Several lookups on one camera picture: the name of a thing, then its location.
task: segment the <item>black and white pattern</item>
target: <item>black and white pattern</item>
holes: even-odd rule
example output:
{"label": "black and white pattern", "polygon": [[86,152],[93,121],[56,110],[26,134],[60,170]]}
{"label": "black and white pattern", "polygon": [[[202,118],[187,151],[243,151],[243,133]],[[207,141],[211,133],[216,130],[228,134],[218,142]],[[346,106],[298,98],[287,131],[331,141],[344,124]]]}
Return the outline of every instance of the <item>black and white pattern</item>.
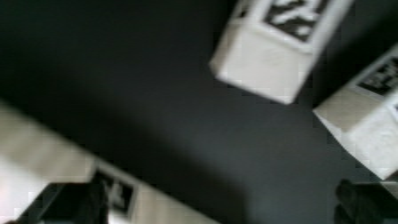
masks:
{"label": "black and white pattern", "polygon": [[131,201],[134,196],[132,186],[100,170],[95,170],[93,180],[104,183],[109,209],[113,209],[124,216],[131,216]]}
{"label": "black and white pattern", "polygon": [[264,23],[299,42],[308,41],[330,0],[273,0]]}
{"label": "black and white pattern", "polygon": [[369,73],[369,75],[360,79],[356,87],[365,89],[378,96],[385,96],[392,89],[398,88],[398,58],[390,57]]}

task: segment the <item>dark surface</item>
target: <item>dark surface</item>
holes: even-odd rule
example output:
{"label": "dark surface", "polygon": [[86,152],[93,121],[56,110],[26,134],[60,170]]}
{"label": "dark surface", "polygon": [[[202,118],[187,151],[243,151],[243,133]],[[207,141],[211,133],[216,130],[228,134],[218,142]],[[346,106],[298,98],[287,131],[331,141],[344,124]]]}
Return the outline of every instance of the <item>dark surface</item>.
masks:
{"label": "dark surface", "polygon": [[398,40],[395,2],[358,1],[289,106],[212,79],[230,7],[0,1],[0,95],[223,223],[330,224],[338,180],[372,177],[310,109]]}

